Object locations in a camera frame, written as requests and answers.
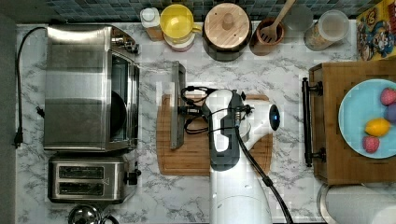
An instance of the wooden spoon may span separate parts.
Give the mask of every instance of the wooden spoon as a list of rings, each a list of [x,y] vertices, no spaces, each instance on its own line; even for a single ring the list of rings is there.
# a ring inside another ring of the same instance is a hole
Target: wooden spoon
[[[262,40],[267,43],[275,43],[277,40],[276,34],[276,27],[282,21],[282,19],[286,16],[289,9],[293,6],[296,0],[287,0],[285,6],[283,6],[282,10],[280,11],[279,15],[276,17],[276,20],[272,25],[266,26],[260,30],[260,35]]]

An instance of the metal bowl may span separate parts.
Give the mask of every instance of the metal bowl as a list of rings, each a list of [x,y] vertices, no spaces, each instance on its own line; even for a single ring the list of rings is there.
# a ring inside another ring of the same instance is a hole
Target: metal bowl
[[[79,204],[69,214],[68,224],[100,224],[100,211],[87,204]]]

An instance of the blue plate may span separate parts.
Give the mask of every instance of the blue plate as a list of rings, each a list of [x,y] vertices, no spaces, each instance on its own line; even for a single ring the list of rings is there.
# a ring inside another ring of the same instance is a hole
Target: blue plate
[[[371,119],[384,118],[386,106],[381,104],[381,92],[385,88],[396,89],[396,83],[385,79],[370,79],[353,87],[344,97],[338,111],[338,124],[346,142],[359,154],[384,159],[396,155],[396,127],[379,137],[379,149],[368,153],[363,148],[362,139],[369,134],[364,131]]]

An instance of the tile backsplash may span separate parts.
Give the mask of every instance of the tile backsplash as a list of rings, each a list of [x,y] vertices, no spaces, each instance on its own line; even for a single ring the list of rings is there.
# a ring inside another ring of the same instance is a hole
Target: tile backsplash
[[[188,7],[196,21],[204,21],[207,12],[215,5],[232,2],[242,7],[254,21],[266,17],[276,17],[285,0],[46,0],[61,17],[68,22],[117,22],[140,21],[140,11],[146,7],[156,7],[161,11],[171,4]],[[379,0],[296,0],[305,4],[318,18],[332,8],[344,11],[354,18]]]

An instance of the tray handle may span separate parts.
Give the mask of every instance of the tray handle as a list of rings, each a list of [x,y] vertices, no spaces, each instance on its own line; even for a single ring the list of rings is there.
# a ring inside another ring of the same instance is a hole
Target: tray handle
[[[303,78],[303,111],[304,111],[304,145],[305,145],[305,163],[307,167],[312,167],[312,159],[320,158],[326,161],[326,149],[323,147],[318,153],[312,152],[312,131],[311,131],[311,104],[310,92],[316,92],[318,96],[323,95],[323,84],[318,82],[317,85],[310,87],[308,78]]]

